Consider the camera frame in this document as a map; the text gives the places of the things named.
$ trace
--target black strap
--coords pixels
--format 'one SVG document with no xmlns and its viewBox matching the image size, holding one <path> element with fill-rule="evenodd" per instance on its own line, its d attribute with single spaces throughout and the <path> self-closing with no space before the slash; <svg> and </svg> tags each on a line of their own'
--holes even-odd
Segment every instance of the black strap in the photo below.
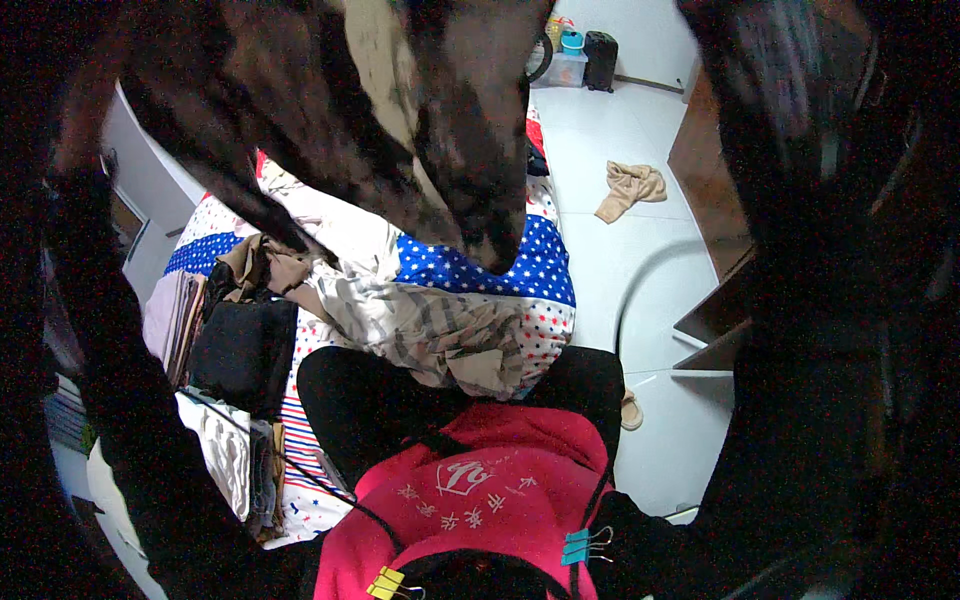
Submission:
<svg viewBox="0 0 960 600">
<path fill-rule="evenodd" d="M 464 454 L 465 452 L 470 452 L 473 450 L 473 448 L 470 446 L 463 444 L 462 442 L 457 442 L 442 431 L 433 431 L 426 435 L 417 436 L 408 444 L 405 444 L 404 449 L 416 444 L 425 445 L 437 454 L 440 454 L 443 458 L 449 458 L 451 456 Z"/>
</svg>

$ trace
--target yellow binder clip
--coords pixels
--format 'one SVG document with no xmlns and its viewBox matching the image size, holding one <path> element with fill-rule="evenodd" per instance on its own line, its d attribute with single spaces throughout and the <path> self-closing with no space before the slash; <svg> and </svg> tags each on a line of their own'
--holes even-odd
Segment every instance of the yellow binder clip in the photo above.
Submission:
<svg viewBox="0 0 960 600">
<path fill-rule="evenodd" d="M 382 566 L 380 567 L 380 574 L 376 576 L 376 579 L 374 579 L 370 587 L 367 588 L 367 593 L 379 600 L 393 600 L 395 595 L 413 600 L 414 596 L 409 592 L 418 591 L 420 592 L 418 596 L 419 600 L 426 598 L 426 590 L 423 588 L 407 588 L 402 586 L 403 577 L 403 573 Z"/>
</svg>

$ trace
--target black pants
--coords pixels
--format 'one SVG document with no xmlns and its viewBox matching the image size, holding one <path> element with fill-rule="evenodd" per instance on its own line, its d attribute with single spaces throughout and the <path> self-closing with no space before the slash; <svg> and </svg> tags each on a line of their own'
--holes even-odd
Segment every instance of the black pants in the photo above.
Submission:
<svg viewBox="0 0 960 600">
<path fill-rule="evenodd" d="M 307 356 L 297 376 L 300 401 L 317 441 L 352 488 L 363 473 L 450 423 L 472 402 L 459 388 L 429 388 L 384 358 L 343 348 Z M 522 406 L 556 408 L 586 417 L 610 460 L 620 440 L 623 371 L 603 350 L 567 348 Z"/>
</svg>

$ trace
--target suitcase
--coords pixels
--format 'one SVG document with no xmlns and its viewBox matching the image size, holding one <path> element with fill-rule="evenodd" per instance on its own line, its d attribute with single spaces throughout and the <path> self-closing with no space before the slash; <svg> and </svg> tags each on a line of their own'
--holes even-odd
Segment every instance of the suitcase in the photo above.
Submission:
<svg viewBox="0 0 960 600">
<path fill-rule="evenodd" d="M 603 32 L 587 32 L 584 53 L 587 68 L 584 70 L 584 85 L 588 89 L 600 89 L 613 93 L 613 70 L 616 67 L 616 40 Z"/>
</svg>

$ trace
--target tan cloth on floor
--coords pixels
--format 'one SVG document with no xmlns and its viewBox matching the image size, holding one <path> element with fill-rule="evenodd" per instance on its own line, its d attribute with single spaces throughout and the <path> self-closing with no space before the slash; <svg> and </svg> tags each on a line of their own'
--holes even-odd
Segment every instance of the tan cloth on floor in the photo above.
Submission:
<svg viewBox="0 0 960 600">
<path fill-rule="evenodd" d="M 646 164 L 625 165 L 607 161 L 607 184 L 610 194 L 593 214 L 608 225 L 620 218 L 637 202 L 666 200 L 666 184 L 660 171 Z"/>
<path fill-rule="evenodd" d="M 297 254 L 269 235 L 257 233 L 245 238 L 230 252 L 217 256 L 217 260 L 228 264 L 237 284 L 237 289 L 227 294 L 224 301 L 248 300 L 261 282 L 265 282 L 271 292 L 295 302 L 324 323 L 333 323 L 317 291 L 303 283 L 311 267 L 305 254 Z"/>
</svg>

